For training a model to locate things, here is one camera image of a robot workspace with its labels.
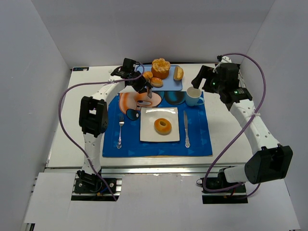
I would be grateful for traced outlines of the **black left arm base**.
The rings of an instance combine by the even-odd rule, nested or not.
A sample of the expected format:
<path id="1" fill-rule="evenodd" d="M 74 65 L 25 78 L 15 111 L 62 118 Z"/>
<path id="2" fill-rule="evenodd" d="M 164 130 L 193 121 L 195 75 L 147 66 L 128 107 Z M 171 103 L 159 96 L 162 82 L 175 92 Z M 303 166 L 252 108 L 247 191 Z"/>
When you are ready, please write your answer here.
<path id="1" fill-rule="evenodd" d="M 122 179 L 104 178 L 78 170 L 73 185 L 72 201 L 115 201 L 119 198 Z"/>

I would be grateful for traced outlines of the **ring donut bread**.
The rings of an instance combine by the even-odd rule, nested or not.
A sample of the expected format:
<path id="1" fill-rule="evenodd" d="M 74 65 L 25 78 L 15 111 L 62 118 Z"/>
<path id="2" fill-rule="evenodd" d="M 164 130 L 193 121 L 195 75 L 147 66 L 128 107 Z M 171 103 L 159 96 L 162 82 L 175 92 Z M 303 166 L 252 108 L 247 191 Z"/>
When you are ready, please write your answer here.
<path id="1" fill-rule="evenodd" d="M 165 118 L 159 118 L 154 122 L 155 130 L 162 135 L 167 135 L 172 130 L 171 123 Z"/>

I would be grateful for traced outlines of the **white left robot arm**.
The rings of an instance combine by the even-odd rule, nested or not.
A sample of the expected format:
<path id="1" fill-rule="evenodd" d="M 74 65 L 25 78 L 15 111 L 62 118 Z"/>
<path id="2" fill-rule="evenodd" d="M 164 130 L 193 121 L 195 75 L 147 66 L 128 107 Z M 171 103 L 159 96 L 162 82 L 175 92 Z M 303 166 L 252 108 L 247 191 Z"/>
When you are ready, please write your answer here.
<path id="1" fill-rule="evenodd" d="M 90 97 L 81 99 L 79 125 L 82 129 L 85 142 L 85 158 L 82 171 L 93 175 L 101 171 L 101 141 L 102 135 L 108 127 L 108 105 L 127 86 L 141 94 L 152 96 L 152 86 L 143 76 L 144 70 L 137 70 L 143 65 L 139 62 L 125 58 L 121 67 L 117 67 L 108 82 Z"/>

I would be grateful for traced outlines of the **metal tongs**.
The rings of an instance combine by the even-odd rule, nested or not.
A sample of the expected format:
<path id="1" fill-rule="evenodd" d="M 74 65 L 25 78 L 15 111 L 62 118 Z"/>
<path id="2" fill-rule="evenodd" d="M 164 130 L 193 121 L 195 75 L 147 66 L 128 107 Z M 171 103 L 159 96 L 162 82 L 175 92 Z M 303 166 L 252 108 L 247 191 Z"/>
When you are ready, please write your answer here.
<path id="1" fill-rule="evenodd" d="M 152 85 L 149 81 L 146 81 L 145 88 L 146 88 L 147 96 L 151 99 L 152 98 Z"/>

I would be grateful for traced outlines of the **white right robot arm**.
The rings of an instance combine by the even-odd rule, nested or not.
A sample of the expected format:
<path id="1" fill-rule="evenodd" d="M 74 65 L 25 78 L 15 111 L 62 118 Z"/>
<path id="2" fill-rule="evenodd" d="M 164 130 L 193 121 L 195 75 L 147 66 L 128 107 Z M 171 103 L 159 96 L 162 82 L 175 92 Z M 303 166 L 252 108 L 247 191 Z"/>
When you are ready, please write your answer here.
<path id="1" fill-rule="evenodd" d="M 242 134 L 248 139 L 253 156 L 244 165 L 220 170 L 215 182 L 207 179 L 210 172 L 206 172 L 202 187 L 211 193 L 226 192 L 246 182 L 259 185 L 284 179 L 293 157 L 291 147 L 283 146 L 274 138 L 260 117 L 259 110 L 266 95 L 266 80 L 262 80 L 264 86 L 261 101 L 255 106 L 252 95 L 241 79 L 240 65 L 233 63 L 230 56 L 230 53 L 219 55 L 218 64 L 214 68 L 203 65 L 196 78 L 191 81 L 192 86 L 197 89 L 204 79 L 202 89 L 218 94 L 221 102 L 241 126 L 240 132 L 221 151 L 210 167 L 214 167 Z"/>

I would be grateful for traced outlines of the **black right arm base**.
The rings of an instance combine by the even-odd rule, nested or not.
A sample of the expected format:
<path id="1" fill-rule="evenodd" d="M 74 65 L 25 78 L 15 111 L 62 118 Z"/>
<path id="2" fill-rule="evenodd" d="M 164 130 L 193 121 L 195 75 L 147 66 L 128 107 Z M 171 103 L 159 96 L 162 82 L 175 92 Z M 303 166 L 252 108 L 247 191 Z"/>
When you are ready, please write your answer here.
<path id="1" fill-rule="evenodd" d="M 247 204 L 246 187 L 241 185 L 227 191 L 209 192 L 203 187 L 204 178 L 196 181 L 196 185 L 202 188 L 202 202 L 204 205 L 231 205 L 231 204 Z M 228 183 L 223 170 L 218 172 L 216 177 L 208 177 L 206 179 L 206 187 L 211 190 L 218 190 L 234 186 L 236 183 Z"/>

